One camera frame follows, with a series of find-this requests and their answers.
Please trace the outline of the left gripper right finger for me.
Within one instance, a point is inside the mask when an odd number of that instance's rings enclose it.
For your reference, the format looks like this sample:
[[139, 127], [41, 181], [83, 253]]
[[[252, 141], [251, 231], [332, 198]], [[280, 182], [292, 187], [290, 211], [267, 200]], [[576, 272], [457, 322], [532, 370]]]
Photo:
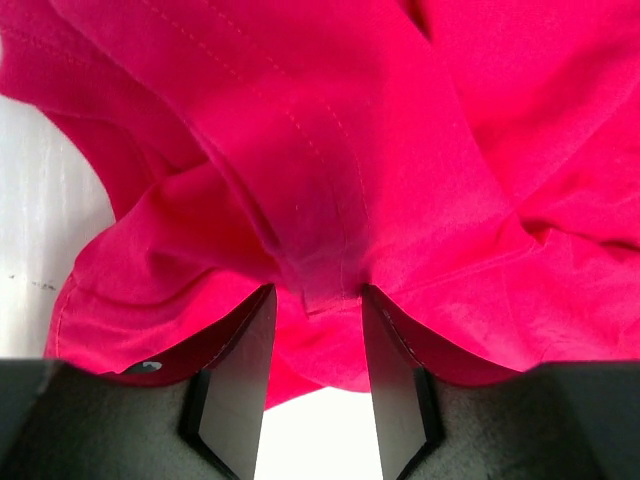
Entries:
[[514, 372], [428, 330], [372, 285], [362, 320], [385, 478], [638, 477], [637, 362]]

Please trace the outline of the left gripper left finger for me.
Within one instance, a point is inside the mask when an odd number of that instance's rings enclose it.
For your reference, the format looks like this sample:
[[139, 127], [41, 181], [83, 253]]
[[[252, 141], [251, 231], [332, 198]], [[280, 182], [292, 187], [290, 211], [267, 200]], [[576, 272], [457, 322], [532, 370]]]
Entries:
[[275, 289], [264, 285], [218, 322], [119, 374], [3, 360], [2, 477], [252, 478], [275, 316]]

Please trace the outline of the magenta t shirt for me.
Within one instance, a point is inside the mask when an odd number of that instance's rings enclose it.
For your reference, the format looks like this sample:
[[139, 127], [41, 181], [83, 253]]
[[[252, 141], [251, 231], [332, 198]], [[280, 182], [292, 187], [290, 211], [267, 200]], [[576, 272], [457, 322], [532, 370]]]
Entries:
[[368, 390], [366, 284], [453, 383], [639, 356], [635, 1], [5, 1], [1, 42], [115, 215], [48, 357], [122, 372], [262, 284], [272, 406]]

